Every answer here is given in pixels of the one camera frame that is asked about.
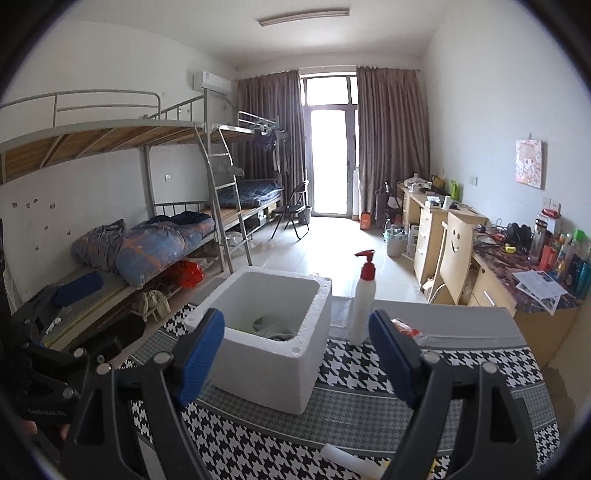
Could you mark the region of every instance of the box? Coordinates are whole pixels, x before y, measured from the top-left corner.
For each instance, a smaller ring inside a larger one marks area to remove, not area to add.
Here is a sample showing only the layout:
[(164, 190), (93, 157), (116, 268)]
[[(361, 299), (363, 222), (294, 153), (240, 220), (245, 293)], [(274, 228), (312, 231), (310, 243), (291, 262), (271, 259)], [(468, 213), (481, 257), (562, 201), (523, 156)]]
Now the box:
[[(312, 395), (330, 328), (332, 281), (292, 272), (242, 267), (184, 320), (195, 330), (209, 307), (226, 322), (209, 378), (259, 405), (298, 415)], [(263, 318), (295, 334), (278, 342), (255, 334)]]
[(417, 250), (418, 241), (418, 225), (410, 225), (408, 228), (408, 241), (406, 255), (414, 258), (414, 253)]

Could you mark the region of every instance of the upper bunk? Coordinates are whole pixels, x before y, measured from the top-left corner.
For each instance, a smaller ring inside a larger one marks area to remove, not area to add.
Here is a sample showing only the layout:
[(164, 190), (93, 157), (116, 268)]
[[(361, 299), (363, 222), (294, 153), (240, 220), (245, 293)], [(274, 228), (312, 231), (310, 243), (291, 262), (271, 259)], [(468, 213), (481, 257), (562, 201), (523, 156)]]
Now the upper bunk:
[[(124, 93), (150, 96), (153, 103), (96, 103), (59, 106), (59, 100), (67, 96), (93, 93)], [(267, 131), (278, 128), (278, 122), (247, 112), (238, 112), (237, 125), (208, 122), (208, 95), (202, 95), (161, 109), (161, 98), (155, 92), (140, 90), (67, 90), (35, 95), (0, 105), (3, 109), (34, 100), (53, 98), (53, 125), (49, 128), (30, 132), (0, 143), (1, 180), (5, 184), (41, 168), (57, 165), (77, 158), (103, 153), (128, 150), (130, 148), (155, 147), (158, 145), (188, 144), (199, 135), (207, 143), (222, 141), (238, 142), (250, 140), (257, 130)], [(204, 121), (194, 121), (197, 113), (196, 102), (202, 100)], [(57, 125), (60, 112), (99, 108), (142, 108), (156, 109), (151, 116), (134, 119), (111, 119)], [(188, 119), (180, 119), (180, 111), (187, 108)]]

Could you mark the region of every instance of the plastic bag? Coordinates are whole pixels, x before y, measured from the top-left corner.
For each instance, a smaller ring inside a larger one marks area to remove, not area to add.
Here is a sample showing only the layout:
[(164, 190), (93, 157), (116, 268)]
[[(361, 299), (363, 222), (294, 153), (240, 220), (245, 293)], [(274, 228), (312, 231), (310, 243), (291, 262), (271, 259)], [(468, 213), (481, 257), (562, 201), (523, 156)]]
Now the plastic bag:
[(181, 260), (166, 271), (165, 277), (181, 288), (195, 288), (203, 281), (203, 269), (195, 262)]
[(415, 337), (423, 336), (423, 334), (419, 330), (417, 330), (416, 328), (412, 328), (411, 326), (404, 323), (402, 320), (391, 319), (390, 321), (394, 324), (396, 330), (398, 330), (400, 333), (403, 333), (404, 335), (408, 335), (410, 338), (416, 340)]

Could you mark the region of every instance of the paper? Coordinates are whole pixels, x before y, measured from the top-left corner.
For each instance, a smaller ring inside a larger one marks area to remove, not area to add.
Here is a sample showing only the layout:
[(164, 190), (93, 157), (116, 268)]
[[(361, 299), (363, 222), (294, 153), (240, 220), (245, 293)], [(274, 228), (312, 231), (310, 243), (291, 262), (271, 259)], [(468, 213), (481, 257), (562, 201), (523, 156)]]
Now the paper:
[(519, 280), (517, 289), (536, 300), (544, 310), (554, 315), (560, 297), (566, 290), (544, 271), (529, 270), (513, 273)]

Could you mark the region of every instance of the white wall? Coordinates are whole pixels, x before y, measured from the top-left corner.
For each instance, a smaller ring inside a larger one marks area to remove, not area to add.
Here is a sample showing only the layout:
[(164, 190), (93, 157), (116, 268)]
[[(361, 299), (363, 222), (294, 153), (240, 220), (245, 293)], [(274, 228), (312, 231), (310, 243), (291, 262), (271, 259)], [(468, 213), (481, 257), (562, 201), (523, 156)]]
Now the white wall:
[(70, 245), (80, 235), (119, 218), (129, 226), (147, 220), (146, 205), (136, 151), (73, 160), (0, 187), (7, 261), (20, 296), (76, 268)]
[[(573, 65), (517, 2), (461, 0), (424, 58), (431, 169), (493, 222), (532, 224), (543, 196), (591, 234), (591, 100)], [(547, 142), (545, 190), (515, 181), (515, 142)], [(478, 186), (469, 177), (478, 176)], [(591, 391), (589, 300), (550, 366), (580, 409)]]
[[(197, 95), (190, 89), (189, 78), (199, 69), (230, 80), (234, 75), (230, 66), (160, 35), (118, 25), (62, 20), (29, 56), (2, 101), (57, 90), (115, 88), (157, 92), (166, 107)], [(90, 97), (64, 99), (60, 105), (138, 101), (127, 95)], [(230, 121), (231, 109), (220, 99), (213, 98), (210, 107), (212, 121)], [(52, 108), (52, 100), (36, 100), (0, 111), (0, 141), (50, 127)], [(65, 112), (59, 114), (58, 124), (139, 118), (151, 112)], [(152, 149), (158, 202), (203, 196), (200, 190), (206, 183), (197, 155), (197, 148), (191, 146)], [(167, 182), (165, 174), (171, 175)], [(138, 150), (71, 161), (1, 186), (0, 216), (4, 220), (7, 261), (21, 297), (28, 298), (75, 267), (69, 248), (79, 235), (118, 218), (130, 225), (146, 219), (145, 192)], [(18, 205), (16, 209), (12, 208), (13, 202)], [(56, 204), (54, 210), (49, 210), (50, 203)]]

